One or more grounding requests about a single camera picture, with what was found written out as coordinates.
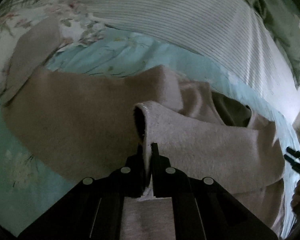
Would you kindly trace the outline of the pink fleece garment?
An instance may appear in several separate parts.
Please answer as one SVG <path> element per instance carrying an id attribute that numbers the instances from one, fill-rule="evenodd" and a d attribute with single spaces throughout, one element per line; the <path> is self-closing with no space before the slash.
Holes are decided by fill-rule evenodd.
<path id="1" fill-rule="evenodd" d="M 2 111 L 31 153 L 78 181 L 105 177 L 138 142 L 156 142 L 174 166 L 217 179 L 281 234 L 284 163 L 273 122 L 164 66 L 124 78 L 47 70 L 61 41 L 48 17 L 19 38 L 11 58 Z"/>

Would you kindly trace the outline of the light blue floral bedsheet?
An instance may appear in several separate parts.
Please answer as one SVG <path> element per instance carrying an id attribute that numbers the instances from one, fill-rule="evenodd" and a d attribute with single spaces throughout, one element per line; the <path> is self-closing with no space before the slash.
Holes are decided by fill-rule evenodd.
<path id="1" fill-rule="evenodd" d="M 210 86 L 273 120 L 282 148 L 300 148 L 289 118 L 288 98 L 294 84 L 276 73 L 247 85 L 232 70 L 208 56 L 192 53 L 152 37 L 107 29 L 104 39 L 90 46 L 72 47 L 48 62 L 49 70 L 125 77 L 165 65 L 188 79 Z M 71 187 L 61 176 L 35 158 L 7 129 L 0 110 L 0 225 L 17 235 Z"/>

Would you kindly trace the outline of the white striped pillow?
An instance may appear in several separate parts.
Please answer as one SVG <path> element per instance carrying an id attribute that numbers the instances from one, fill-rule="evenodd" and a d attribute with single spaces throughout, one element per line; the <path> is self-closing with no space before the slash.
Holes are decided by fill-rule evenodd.
<path id="1" fill-rule="evenodd" d="M 79 0 L 111 27 L 153 36 L 207 56 L 259 92 L 289 121 L 300 111 L 293 74 L 245 0 Z"/>

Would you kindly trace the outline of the green leaf pillow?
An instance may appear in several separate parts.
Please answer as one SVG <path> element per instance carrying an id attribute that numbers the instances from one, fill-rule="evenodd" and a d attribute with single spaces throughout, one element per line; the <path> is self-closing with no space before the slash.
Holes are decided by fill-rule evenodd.
<path id="1" fill-rule="evenodd" d="M 300 87 L 300 10 L 293 0 L 245 0 L 260 15 Z"/>

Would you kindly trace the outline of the white floral quilt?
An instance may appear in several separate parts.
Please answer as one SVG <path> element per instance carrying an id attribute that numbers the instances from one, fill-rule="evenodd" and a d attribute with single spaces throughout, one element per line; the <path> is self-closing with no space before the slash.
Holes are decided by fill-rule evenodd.
<path id="1" fill-rule="evenodd" d="M 88 46 L 104 37 L 105 26 L 79 0 L 3 0 L 0 3 L 0 97 L 7 65 L 19 38 L 43 19 L 55 16 L 65 40 L 60 51 Z"/>

